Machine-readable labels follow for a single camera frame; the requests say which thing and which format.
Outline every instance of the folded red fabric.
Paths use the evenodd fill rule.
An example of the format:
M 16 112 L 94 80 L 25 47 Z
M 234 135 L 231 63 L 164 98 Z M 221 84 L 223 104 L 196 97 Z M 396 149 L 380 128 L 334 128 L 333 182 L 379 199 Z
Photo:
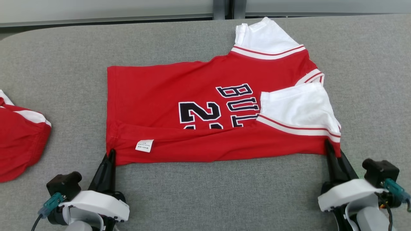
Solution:
M 42 114 L 15 106 L 0 90 L 0 182 L 17 178 L 39 161 L 50 131 Z

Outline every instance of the clothing tag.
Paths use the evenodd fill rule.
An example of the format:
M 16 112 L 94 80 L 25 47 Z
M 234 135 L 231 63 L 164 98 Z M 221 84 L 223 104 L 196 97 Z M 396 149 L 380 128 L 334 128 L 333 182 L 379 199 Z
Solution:
M 142 151 L 142 152 L 150 152 L 151 151 L 151 146 L 153 145 L 154 140 L 140 140 L 137 143 L 136 150 Z

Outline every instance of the red and white garment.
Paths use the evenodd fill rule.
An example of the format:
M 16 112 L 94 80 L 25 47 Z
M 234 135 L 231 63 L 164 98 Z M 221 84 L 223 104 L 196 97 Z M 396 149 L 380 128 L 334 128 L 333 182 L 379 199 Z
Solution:
M 339 150 L 323 77 L 268 18 L 209 62 L 109 67 L 107 151 L 122 165 L 325 154 L 325 139 Z
M 15 106 L 0 90 L 0 128 L 0 182 L 6 182 L 39 161 L 51 123 L 38 112 Z

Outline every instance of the gray table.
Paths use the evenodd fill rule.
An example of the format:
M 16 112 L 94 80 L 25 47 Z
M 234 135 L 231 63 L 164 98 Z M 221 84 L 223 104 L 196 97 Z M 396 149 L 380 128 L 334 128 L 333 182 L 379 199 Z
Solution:
M 0 41 L 0 89 L 53 124 L 45 152 L 0 184 L 1 230 L 29 230 L 47 200 L 45 184 L 78 171 L 86 189 L 105 149 L 106 67 L 210 60 L 229 52 L 234 27 L 258 19 L 87 25 L 34 30 Z M 361 176 L 366 158 L 400 168 L 411 192 L 411 16 L 279 18 L 326 74 L 342 149 Z M 131 164 L 117 170 L 131 230 L 335 230 L 317 204 L 327 180 L 319 155 L 214 163 Z M 397 230 L 409 230 L 405 208 Z M 37 230 L 64 230 L 40 221 Z

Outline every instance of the black cable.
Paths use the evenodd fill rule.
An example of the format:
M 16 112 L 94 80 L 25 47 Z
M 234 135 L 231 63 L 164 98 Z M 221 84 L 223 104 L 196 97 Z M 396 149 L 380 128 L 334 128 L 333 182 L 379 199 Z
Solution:
M 407 211 L 411 213 L 411 201 L 407 199 Z
M 378 196 L 378 199 L 380 199 L 380 201 L 383 203 L 383 205 L 387 209 L 388 220 L 390 222 L 390 224 L 388 225 L 388 231 L 392 231 L 393 230 L 393 214 L 391 213 L 391 208 L 388 206 L 387 202 L 384 199 L 382 199 L 380 194 L 378 193 L 375 193 L 375 194 Z
M 36 229 L 37 224 L 39 223 L 39 220 L 42 218 L 42 215 L 40 214 L 37 220 L 34 222 L 33 227 L 31 228 L 31 231 L 34 231 Z

